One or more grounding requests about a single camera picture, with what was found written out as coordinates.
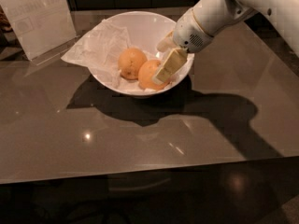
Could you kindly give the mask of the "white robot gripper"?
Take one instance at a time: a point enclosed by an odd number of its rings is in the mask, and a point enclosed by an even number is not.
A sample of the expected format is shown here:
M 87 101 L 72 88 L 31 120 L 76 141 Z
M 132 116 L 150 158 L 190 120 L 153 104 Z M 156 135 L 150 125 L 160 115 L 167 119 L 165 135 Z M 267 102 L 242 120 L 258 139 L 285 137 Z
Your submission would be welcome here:
M 157 68 L 152 81 L 157 85 L 165 83 L 187 62 L 188 53 L 199 52 L 224 28 L 254 14 L 252 8 L 237 0 L 200 0 L 177 21 L 174 31 L 157 44 L 160 52 L 170 50 Z

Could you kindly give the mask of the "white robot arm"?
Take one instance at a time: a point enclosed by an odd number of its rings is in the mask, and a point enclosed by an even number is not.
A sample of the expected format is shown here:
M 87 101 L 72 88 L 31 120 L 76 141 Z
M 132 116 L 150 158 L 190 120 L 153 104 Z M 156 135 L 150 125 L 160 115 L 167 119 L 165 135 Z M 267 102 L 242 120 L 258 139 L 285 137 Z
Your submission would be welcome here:
M 272 24 L 299 56 L 299 0 L 200 0 L 157 45 L 165 56 L 153 82 L 165 83 L 187 62 L 190 53 L 204 49 L 224 28 L 257 13 Z

